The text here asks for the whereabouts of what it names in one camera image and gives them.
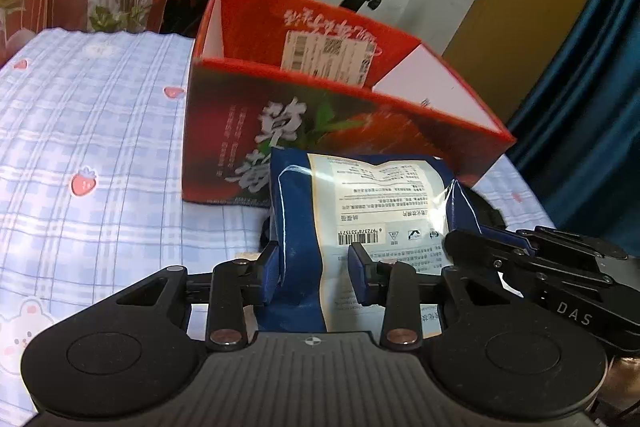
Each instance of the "gray ribbed surface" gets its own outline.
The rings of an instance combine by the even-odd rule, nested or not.
[[[319,344],[305,339],[315,336]],[[523,427],[489,419],[442,394],[411,355],[366,333],[260,333],[237,353],[207,359],[176,398],[137,417],[75,422],[43,414],[30,427]],[[592,427],[583,415],[536,427]]]

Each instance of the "screw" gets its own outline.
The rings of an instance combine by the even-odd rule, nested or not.
[[[237,330],[222,329],[216,330],[209,335],[211,342],[221,346],[233,346],[242,340],[242,333]]]
[[[418,340],[418,334],[414,330],[406,328],[396,328],[386,334],[386,339],[393,344],[402,344],[404,346],[413,344]]]

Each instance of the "barcode number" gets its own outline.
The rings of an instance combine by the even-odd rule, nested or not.
[[[340,55],[342,49],[342,39],[327,38],[324,41],[324,49],[322,52],[327,55]]]
[[[378,242],[378,230],[368,232],[338,232],[338,245],[350,245],[351,243],[362,243],[372,245]]]
[[[296,43],[293,46],[293,61],[291,62],[291,71],[300,71],[302,69],[302,59],[305,57],[306,35],[298,35]]]

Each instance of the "package label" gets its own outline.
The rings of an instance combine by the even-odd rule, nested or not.
[[[361,86],[375,51],[375,42],[290,30],[280,68]]]
[[[309,154],[314,221],[322,254],[320,303],[328,331],[369,330],[380,335],[384,308],[360,306],[347,270],[352,242],[374,261],[402,261],[439,275],[450,264],[442,249],[447,191],[426,161],[381,165]],[[435,305],[422,305],[422,332],[440,332]]]

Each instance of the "blue and white checkered cloth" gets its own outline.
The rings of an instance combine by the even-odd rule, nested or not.
[[[0,70],[0,427],[34,412],[15,358],[28,328],[161,267],[206,272],[257,250],[265,210],[180,197],[191,45],[46,30]],[[477,188],[511,228],[552,226],[508,159]],[[205,313],[194,310],[191,336]]]

